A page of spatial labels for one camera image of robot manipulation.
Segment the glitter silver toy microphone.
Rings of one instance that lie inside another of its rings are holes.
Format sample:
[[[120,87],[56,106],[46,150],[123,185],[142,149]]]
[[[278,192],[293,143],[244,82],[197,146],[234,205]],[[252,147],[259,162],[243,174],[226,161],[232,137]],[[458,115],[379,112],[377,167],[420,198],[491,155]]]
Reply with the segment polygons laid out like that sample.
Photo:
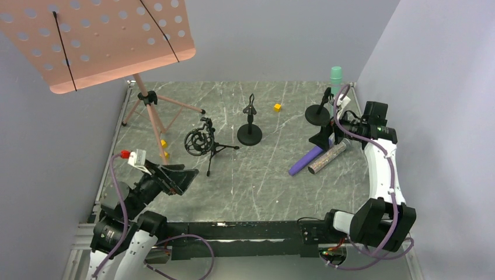
[[[335,160],[341,153],[343,153],[349,146],[350,141],[344,139],[337,145],[333,145],[327,152],[319,156],[313,163],[308,166],[308,171],[311,174],[316,174],[327,166],[331,161]]]

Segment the black shock mount tripod stand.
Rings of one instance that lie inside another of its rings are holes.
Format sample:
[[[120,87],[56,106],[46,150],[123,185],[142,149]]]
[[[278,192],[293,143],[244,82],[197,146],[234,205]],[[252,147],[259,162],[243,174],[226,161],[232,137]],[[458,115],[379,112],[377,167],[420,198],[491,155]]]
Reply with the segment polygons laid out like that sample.
[[[215,140],[215,131],[213,127],[212,119],[207,117],[201,117],[200,121],[203,122],[203,126],[191,130],[184,139],[184,148],[189,155],[202,156],[210,154],[208,161],[208,170],[206,176],[210,176],[211,159],[222,150],[226,148],[232,148],[234,150],[240,149],[239,146],[223,145]]]

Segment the teal toy microphone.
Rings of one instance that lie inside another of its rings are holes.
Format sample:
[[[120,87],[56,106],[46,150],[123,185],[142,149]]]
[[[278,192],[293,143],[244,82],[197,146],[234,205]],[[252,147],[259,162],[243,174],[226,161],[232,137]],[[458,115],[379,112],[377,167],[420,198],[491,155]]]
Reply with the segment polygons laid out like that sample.
[[[332,95],[338,94],[343,81],[343,70],[340,66],[333,66],[330,70],[330,84]]]

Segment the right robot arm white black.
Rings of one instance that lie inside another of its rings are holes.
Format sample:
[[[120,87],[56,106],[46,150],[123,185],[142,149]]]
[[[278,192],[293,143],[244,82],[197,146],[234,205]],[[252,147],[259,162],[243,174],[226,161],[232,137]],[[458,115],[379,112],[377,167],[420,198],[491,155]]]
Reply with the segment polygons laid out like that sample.
[[[368,101],[362,117],[348,120],[339,105],[329,125],[310,141],[321,144],[324,136],[333,135],[334,143],[344,140],[361,143],[369,173],[369,198],[356,212],[330,210],[324,219],[330,235],[349,237],[354,243],[378,250],[396,252],[416,221],[416,210],[407,206],[399,184],[396,167],[398,135],[387,126],[388,105]]]

